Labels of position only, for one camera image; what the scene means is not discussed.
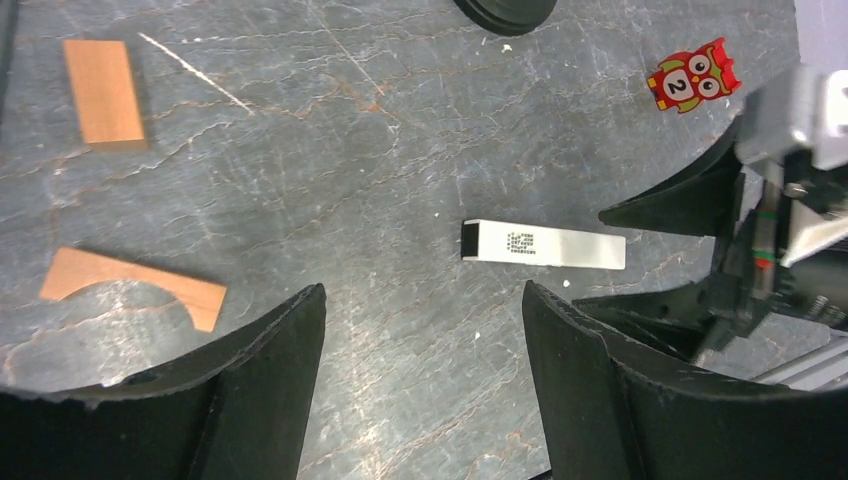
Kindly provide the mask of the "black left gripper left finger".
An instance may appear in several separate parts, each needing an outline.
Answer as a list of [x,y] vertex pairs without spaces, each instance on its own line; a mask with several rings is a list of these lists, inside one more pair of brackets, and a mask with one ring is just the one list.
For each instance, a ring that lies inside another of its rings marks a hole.
[[293,479],[325,335],[313,284],[257,320],[133,375],[100,402],[138,479]]

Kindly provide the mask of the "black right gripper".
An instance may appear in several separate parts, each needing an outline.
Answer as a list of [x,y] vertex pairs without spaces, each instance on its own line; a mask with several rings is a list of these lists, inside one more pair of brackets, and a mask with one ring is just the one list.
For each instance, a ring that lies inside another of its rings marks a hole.
[[[602,210],[607,226],[717,237],[739,216],[745,175],[726,132],[651,189]],[[809,150],[767,161],[746,215],[713,281],[664,291],[583,298],[586,315],[682,361],[698,361],[748,336],[771,313],[847,329],[847,165],[824,169]]]

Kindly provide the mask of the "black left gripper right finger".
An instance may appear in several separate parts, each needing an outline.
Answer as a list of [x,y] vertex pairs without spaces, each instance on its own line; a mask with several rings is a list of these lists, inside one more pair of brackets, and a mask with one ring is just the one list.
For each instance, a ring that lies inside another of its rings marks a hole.
[[528,282],[526,345],[556,479],[843,479],[847,393],[664,354]]

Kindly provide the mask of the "white remote control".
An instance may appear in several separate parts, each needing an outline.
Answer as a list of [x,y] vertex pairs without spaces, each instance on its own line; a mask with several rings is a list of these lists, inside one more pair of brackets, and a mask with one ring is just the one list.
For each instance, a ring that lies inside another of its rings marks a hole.
[[622,270],[626,239],[618,235],[472,219],[463,222],[465,261]]

